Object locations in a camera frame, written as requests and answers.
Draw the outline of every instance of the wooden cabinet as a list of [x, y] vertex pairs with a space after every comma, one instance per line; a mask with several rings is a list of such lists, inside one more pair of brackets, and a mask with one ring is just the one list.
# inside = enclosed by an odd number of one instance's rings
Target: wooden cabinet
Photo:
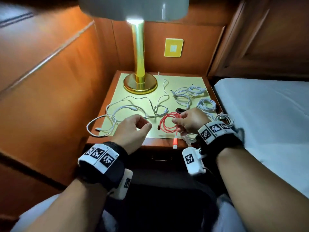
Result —
[[208, 76], [309, 78], [309, 0], [244, 0]]

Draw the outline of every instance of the wooden nightstand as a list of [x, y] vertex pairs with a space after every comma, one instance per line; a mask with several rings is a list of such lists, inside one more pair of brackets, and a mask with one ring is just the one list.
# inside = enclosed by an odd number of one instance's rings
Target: wooden nightstand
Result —
[[[98, 116], [105, 114], [105, 108], [108, 104], [110, 104], [112, 97], [114, 95], [116, 85], [118, 83], [118, 80], [120, 78], [120, 75], [122, 73], [132, 73], [130, 71], [117, 71], [114, 75], [113, 81], [111, 83], [111, 86], [109, 87], [109, 90], [107, 92], [106, 98], [102, 104], [101, 110], [98, 114]], [[211, 85], [209, 84], [206, 76], [200, 76], [200, 75], [191, 75], [191, 74], [171, 74], [171, 73], [161, 73], [162, 75], [168, 75], [168, 76], [187, 76], [187, 77], [202, 77], [203, 81], [206, 85], [207, 91], [209, 93], [209, 96], [212, 100], [214, 100], [217, 104], [216, 112], [217, 114], [222, 112], [222, 109], [218, 103], [218, 100], [214, 94], [213, 89], [211, 88]], [[95, 127], [101, 127], [104, 121], [104, 118], [98, 119], [95, 121], [91, 132], [96, 134], [98, 131], [95, 131]], [[109, 141], [111, 137], [103, 137], [103, 138], [95, 138], [90, 136], [88, 138], [87, 144], [93, 145], [95, 143], [103, 143], [106, 141]], [[151, 149], [171, 149], [173, 140], [172, 139], [161, 139], [161, 138], [146, 138], [141, 148], [151, 148]], [[178, 149], [184, 149], [187, 147], [187, 144], [183, 140], [178, 140]]]

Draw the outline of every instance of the white bed sheet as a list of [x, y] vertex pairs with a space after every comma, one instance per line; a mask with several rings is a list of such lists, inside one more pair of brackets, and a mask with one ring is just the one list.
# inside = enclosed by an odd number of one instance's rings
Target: white bed sheet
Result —
[[226, 78], [214, 89], [245, 148], [309, 198], [309, 82]]

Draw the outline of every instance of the yellow wall plate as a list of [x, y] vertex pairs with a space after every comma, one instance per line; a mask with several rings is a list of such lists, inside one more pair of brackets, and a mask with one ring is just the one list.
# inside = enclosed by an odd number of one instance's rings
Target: yellow wall plate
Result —
[[164, 56], [180, 58], [182, 45], [183, 39], [166, 38]]

